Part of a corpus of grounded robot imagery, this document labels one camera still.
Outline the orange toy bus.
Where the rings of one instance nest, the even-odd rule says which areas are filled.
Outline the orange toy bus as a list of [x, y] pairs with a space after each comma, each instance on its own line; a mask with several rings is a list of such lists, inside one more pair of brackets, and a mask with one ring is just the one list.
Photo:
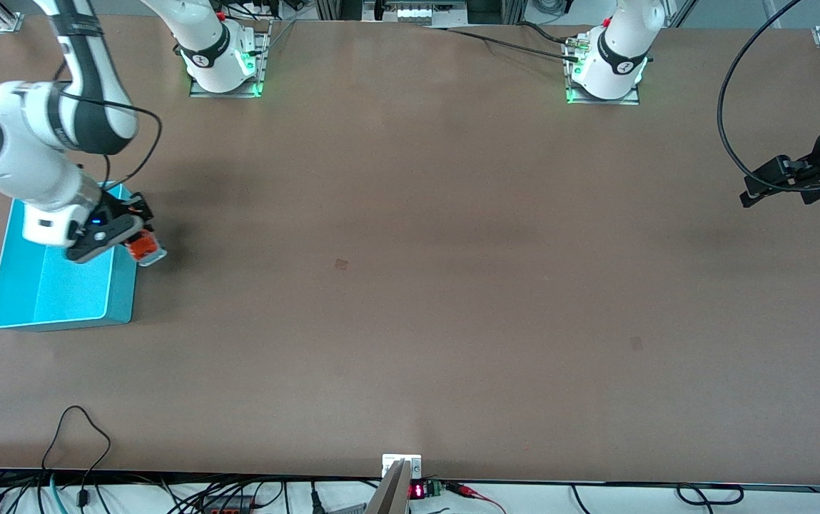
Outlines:
[[164, 258], [168, 251], [150, 230], [142, 230], [123, 242], [132, 259], [140, 267], [152, 266]]

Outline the blue plastic box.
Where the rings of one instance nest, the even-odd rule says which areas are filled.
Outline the blue plastic box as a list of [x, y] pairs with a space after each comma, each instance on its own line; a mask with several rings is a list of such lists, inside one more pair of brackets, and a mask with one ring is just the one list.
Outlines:
[[0, 330], [44, 332], [127, 324], [138, 264], [123, 246], [88, 263], [22, 236], [24, 202], [12, 201], [0, 257]]

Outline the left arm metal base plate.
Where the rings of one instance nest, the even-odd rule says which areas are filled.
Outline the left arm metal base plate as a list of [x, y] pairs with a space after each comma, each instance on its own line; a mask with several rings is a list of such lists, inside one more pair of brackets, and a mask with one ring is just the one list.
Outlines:
[[605, 29], [593, 27], [561, 45], [569, 104], [637, 105], [638, 82], [647, 54], [623, 56], [604, 40]]

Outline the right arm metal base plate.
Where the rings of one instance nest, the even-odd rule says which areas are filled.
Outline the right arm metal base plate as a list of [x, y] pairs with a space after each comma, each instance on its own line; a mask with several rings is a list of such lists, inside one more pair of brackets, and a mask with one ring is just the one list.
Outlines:
[[252, 99], [263, 93], [268, 34], [227, 19], [214, 49], [182, 52], [191, 98]]

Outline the white mount bracket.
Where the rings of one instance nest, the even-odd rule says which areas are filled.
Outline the white mount bracket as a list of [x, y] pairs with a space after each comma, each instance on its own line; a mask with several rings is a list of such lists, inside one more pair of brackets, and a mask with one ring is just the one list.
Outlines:
[[415, 453], [383, 453], [381, 458], [381, 478], [389, 472], [390, 466], [399, 462], [409, 462], [410, 474], [413, 480], [422, 479], [422, 456]]

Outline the black orange power strip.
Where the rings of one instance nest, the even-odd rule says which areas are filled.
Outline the black orange power strip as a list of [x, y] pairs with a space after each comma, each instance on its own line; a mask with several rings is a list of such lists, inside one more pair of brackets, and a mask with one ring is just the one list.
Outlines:
[[224, 493], [205, 495], [197, 505], [198, 514], [253, 514], [257, 505], [252, 495]]

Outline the red clip lead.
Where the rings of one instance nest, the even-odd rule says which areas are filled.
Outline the red clip lead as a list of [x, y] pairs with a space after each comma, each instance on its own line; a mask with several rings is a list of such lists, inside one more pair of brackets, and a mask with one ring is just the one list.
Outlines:
[[462, 498], [466, 498], [466, 500], [484, 501], [490, 505], [494, 505], [501, 512], [501, 514], [508, 514], [505, 508], [502, 507], [497, 501], [491, 500], [491, 498], [476, 491], [474, 488], [468, 487], [468, 485], [463, 485], [453, 481], [442, 481], [442, 486], [446, 491], [459, 495]]

